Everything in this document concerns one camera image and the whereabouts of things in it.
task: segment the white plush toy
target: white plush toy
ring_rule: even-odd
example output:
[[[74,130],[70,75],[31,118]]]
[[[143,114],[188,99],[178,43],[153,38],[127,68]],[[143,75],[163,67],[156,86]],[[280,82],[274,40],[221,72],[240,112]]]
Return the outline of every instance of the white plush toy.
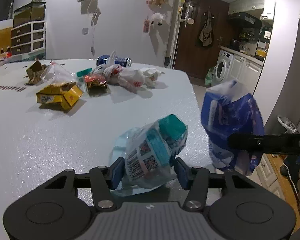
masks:
[[[163,21],[163,15],[161,13],[154,13],[151,16],[151,24],[152,25],[162,25],[162,21]]]

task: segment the blue can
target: blue can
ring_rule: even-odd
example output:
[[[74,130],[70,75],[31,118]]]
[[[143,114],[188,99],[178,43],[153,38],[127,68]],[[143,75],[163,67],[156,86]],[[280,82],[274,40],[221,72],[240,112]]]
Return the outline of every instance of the blue can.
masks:
[[[97,59],[97,66],[101,65],[101,64],[105,64],[107,62],[107,59],[110,57],[110,55],[102,55],[100,57],[98,57]],[[115,57],[115,63],[119,64],[123,67],[131,67],[131,58],[129,57]]]

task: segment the washing machine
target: washing machine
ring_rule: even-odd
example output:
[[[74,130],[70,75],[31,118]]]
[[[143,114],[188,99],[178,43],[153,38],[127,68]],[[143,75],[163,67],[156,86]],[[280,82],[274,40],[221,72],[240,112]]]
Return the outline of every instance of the washing machine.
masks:
[[[229,69],[233,59],[234,59],[233,54],[226,52],[224,50],[221,50],[219,52],[219,57],[218,57],[217,65],[215,67],[215,72],[212,78],[211,86],[218,85],[227,80]]]

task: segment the countertop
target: countertop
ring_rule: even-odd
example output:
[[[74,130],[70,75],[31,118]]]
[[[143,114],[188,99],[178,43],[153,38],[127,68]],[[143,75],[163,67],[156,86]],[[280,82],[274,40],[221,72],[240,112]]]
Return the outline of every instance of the countertop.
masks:
[[[70,72],[94,67],[95,60],[58,60]],[[25,87],[21,92],[0,89],[0,240],[8,239],[2,224],[5,209],[49,178],[67,168],[76,173],[108,165],[118,136],[168,114],[177,115],[189,127],[186,147],[180,157],[189,165],[208,167],[208,135],[200,123],[200,111],[186,73],[160,68],[164,72],[154,89],[142,87],[133,94],[119,86],[111,93],[90,97],[86,92],[68,112],[41,107],[36,92],[46,84],[25,86],[26,67],[33,62],[10,63],[0,67],[0,86]],[[132,64],[131,68],[149,67]],[[187,192],[177,180],[141,195],[146,201],[183,202]],[[209,190],[207,202],[220,196]],[[91,191],[80,189],[78,197],[92,204]]]
[[[261,60],[258,60],[258,59],[254,58],[254,57],[251,57],[251,56],[247,55],[247,54],[238,52],[238,51],[236,51],[234,49],[229,49],[229,48],[224,47],[224,46],[220,46],[220,47],[221,47],[221,49],[223,49],[225,51],[228,51],[228,52],[230,52],[232,54],[235,54],[235,55],[239,55],[240,57],[244,57],[244,58],[246,58],[246,59],[248,59],[248,60],[250,60],[250,61],[252,61],[252,62],[254,62],[254,63],[258,64],[258,65],[260,65],[260,66],[263,66],[264,62],[262,62]]]

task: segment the range hood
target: range hood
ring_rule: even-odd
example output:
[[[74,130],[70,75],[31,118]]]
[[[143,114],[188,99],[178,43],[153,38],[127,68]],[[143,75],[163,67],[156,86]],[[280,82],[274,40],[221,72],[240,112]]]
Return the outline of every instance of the range hood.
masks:
[[[262,27],[261,20],[246,12],[230,14],[228,16],[228,19],[232,24],[235,24],[242,28],[253,28],[260,30]]]

